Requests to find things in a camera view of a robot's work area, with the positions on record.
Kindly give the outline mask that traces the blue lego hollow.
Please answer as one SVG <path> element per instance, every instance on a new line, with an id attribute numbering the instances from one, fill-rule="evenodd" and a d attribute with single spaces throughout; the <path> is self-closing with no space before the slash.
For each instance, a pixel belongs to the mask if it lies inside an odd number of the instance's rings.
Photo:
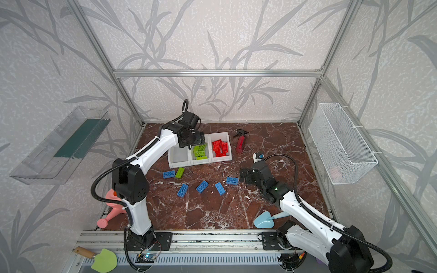
<path id="1" fill-rule="evenodd" d="M 239 179 L 236 177 L 227 177 L 225 182 L 227 185 L 239 185 Z"/>

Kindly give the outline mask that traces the green lego hollow up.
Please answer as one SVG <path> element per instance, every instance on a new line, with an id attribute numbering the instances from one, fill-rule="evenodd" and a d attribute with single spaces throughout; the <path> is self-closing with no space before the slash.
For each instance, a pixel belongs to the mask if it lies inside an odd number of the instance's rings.
<path id="1" fill-rule="evenodd" d="M 201 151 L 195 151 L 194 155 L 195 155 L 196 157 L 203 157 L 203 156 L 206 156 L 206 153 L 205 153 L 205 151 L 204 151 L 204 152 L 201 152 Z"/>

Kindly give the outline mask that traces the blue lego studs up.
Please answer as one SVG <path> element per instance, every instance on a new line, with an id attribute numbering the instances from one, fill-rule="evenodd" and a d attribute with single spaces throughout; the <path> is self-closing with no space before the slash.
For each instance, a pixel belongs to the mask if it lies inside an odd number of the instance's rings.
<path id="1" fill-rule="evenodd" d="M 221 183 L 216 183 L 215 188 L 217 189 L 220 196 L 222 196 L 226 193 L 226 190 Z"/>

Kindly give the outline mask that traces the red lego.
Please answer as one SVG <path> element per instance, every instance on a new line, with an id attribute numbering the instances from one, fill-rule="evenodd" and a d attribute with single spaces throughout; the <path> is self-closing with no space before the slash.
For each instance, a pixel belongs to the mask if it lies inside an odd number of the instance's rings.
<path id="1" fill-rule="evenodd" d="M 227 142 L 222 142 L 221 143 L 221 150 L 222 150 L 222 153 L 228 153 L 228 143 Z"/>
<path id="2" fill-rule="evenodd" d="M 216 156 L 218 157 L 219 154 L 222 154 L 222 140 L 217 140 L 212 142 L 212 146 L 213 146 L 213 151 L 216 153 Z"/>

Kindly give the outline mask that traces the red lego bottom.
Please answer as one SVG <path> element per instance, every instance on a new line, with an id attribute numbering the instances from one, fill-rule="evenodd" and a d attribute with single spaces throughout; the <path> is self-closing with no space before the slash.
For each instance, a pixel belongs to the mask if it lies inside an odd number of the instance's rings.
<path id="1" fill-rule="evenodd" d="M 221 150 L 222 150 L 222 153 L 228 153 L 228 143 L 227 142 L 222 142 L 221 143 Z"/>

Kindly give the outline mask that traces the blue lego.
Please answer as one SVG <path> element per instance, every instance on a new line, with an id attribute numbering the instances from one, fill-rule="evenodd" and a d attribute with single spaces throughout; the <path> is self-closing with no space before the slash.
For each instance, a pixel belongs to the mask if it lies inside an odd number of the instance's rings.
<path id="1" fill-rule="evenodd" d="M 162 175 L 163 175 L 164 179 L 169 179 L 169 178 L 175 177 L 176 172 L 175 172 L 175 170 L 166 171 L 166 172 L 163 172 Z"/>
<path id="2" fill-rule="evenodd" d="M 209 186 L 209 183 L 204 180 L 196 187 L 196 191 L 198 193 L 203 193 L 208 186 Z"/>
<path id="3" fill-rule="evenodd" d="M 189 186 L 187 184 L 182 184 L 181 188 L 179 189 L 177 196 L 180 198 L 183 198 L 187 191 L 188 191 Z"/>

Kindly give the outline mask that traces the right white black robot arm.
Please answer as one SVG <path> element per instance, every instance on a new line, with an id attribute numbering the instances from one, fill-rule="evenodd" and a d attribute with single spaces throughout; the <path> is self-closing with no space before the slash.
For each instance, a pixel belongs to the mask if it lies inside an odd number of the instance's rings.
<path id="1" fill-rule="evenodd" d="M 384 273 L 391 269 L 393 260 L 385 250 L 366 241 L 357 227 L 345 227 L 312 207 L 299 196 L 297 187 L 291 190 L 277 181 L 267 160 L 256 152 L 253 165 L 240 170 L 240 181 L 256 185 L 261 196 L 281 210 L 276 215 L 260 214 L 254 220 L 257 228 L 272 228 L 276 219 L 291 216 L 298 223 L 289 221 L 277 230 L 281 248 L 302 249 L 332 273 Z"/>

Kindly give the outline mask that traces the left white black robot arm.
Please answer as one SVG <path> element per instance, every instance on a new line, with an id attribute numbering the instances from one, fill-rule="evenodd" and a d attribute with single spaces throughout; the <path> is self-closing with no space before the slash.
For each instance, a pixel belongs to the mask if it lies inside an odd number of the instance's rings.
<path id="1" fill-rule="evenodd" d="M 125 209 L 129 224 L 125 229 L 125 239 L 132 239 L 143 248 L 151 248 L 156 238 L 147 212 L 146 197 L 150 184 L 146 174 L 155 162 L 168 150 L 178 146 L 191 149 L 205 144 L 205 136 L 199 130 L 201 119 L 188 111 L 189 100 L 183 101 L 182 113 L 177 118 L 163 124 L 157 135 L 143 148 L 126 159 L 116 159 L 112 168 L 99 175 L 91 185 L 91 196 L 104 203 L 121 205 Z M 112 175 L 112 190 L 120 200 L 110 200 L 97 194 L 99 182 Z"/>

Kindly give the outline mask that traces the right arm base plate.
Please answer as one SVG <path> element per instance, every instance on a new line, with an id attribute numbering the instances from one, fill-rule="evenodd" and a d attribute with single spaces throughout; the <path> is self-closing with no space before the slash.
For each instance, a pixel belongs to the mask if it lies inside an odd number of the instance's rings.
<path id="1" fill-rule="evenodd" d="M 277 232 L 261 232 L 257 236 L 262 243 L 263 250 L 290 250 L 291 245 L 284 240 Z"/>

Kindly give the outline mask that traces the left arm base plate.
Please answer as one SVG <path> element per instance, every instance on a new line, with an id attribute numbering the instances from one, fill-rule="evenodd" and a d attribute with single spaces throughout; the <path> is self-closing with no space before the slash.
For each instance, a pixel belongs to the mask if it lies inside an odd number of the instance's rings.
<path id="1" fill-rule="evenodd" d="M 154 232 L 153 234 L 145 234 L 144 236 L 138 236 L 128 232 L 125 237 L 125 246 L 127 247 L 127 251 L 169 251 L 172 238 L 172 232 Z"/>

